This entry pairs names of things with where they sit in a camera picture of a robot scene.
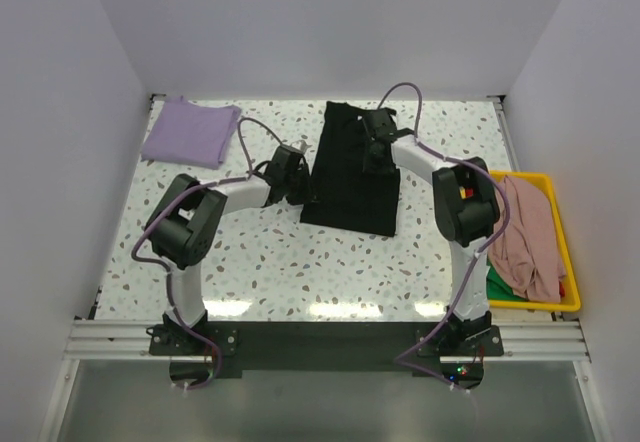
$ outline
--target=gray wall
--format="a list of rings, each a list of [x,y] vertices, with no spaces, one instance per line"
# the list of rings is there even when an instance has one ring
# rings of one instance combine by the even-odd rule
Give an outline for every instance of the gray wall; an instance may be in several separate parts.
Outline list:
[[[504,94],[560,0],[102,0],[143,82],[193,97]]]
[[[553,176],[596,384],[637,440],[640,0],[562,0],[506,99],[524,169]]]
[[[145,125],[99,0],[0,0],[0,438],[34,440]]]

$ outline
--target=white speckled table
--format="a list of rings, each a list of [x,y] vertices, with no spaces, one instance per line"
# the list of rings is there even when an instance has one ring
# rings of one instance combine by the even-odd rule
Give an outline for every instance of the white speckled table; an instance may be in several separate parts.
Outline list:
[[[348,101],[371,108],[376,101]],[[199,101],[234,104],[289,142],[305,139],[313,164],[323,126],[320,100]],[[391,101],[399,125],[413,126],[416,103]],[[156,102],[149,130],[162,102]],[[271,157],[275,143],[255,124],[243,124],[252,158]],[[425,102],[420,137],[438,150],[479,155],[491,169],[509,159],[491,102]],[[164,277],[129,257],[142,224],[175,175],[212,180],[242,175],[246,161],[234,135],[218,171],[140,162],[135,171],[112,256],[102,280],[96,319],[158,320],[165,308]],[[203,297],[210,318],[237,320],[434,320],[451,293],[448,243],[433,220],[431,187],[403,171],[397,235],[393,238],[298,222],[300,207],[282,202],[224,217],[203,262]],[[148,246],[141,253],[150,254]]]

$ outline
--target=pink cloth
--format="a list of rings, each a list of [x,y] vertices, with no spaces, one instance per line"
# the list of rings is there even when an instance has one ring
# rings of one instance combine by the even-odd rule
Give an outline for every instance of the pink cloth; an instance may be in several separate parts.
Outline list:
[[[524,179],[506,176],[500,182],[511,206],[511,222],[489,248],[489,259],[513,293],[536,302],[560,302],[560,281],[567,275],[558,253],[551,204]],[[502,225],[504,204],[496,194]]]

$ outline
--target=yellow plastic basket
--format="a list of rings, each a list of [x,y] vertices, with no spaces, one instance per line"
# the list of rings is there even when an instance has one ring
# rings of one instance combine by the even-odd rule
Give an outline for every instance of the yellow plastic basket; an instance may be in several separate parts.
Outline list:
[[[556,197],[553,192],[553,184],[551,178],[545,174],[536,174],[532,172],[501,172],[492,170],[491,175],[498,181],[502,180],[505,175],[511,175],[526,180],[540,189],[551,202],[551,210],[553,212],[553,222],[556,226],[556,240],[558,241],[558,250],[562,256],[564,266],[567,269],[567,276],[562,281],[564,287],[565,296],[562,298],[559,304],[546,304],[543,302],[517,302],[511,300],[489,300],[491,307],[502,309],[528,309],[528,310],[547,310],[550,312],[577,312],[580,310],[580,294],[578,293],[578,285],[576,284],[576,277],[573,274],[573,267],[571,266],[571,258],[569,257],[569,249],[567,248],[567,241],[564,238],[564,231],[562,230],[562,222],[560,221],[560,214],[558,213],[558,204],[556,203]]]

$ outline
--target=folded purple cloth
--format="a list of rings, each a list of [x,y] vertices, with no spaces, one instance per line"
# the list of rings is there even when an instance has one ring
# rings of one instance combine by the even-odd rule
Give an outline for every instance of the folded purple cloth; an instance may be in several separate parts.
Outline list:
[[[142,160],[217,169],[238,127],[240,108],[200,107],[168,98],[141,150]]]

